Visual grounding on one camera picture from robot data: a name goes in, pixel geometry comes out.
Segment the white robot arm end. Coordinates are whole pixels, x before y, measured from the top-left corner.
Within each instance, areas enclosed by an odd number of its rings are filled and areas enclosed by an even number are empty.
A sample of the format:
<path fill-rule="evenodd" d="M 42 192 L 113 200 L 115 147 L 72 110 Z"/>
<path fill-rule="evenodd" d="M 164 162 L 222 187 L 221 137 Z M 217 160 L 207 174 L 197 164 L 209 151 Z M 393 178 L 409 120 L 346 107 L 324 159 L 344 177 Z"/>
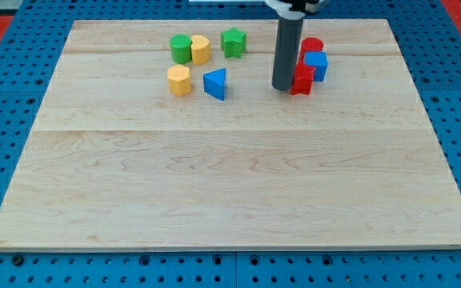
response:
<path fill-rule="evenodd" d="M 298 20 L 306 15 L 317 14 L 328 0 L 265 0 L 280 18 Z"/>

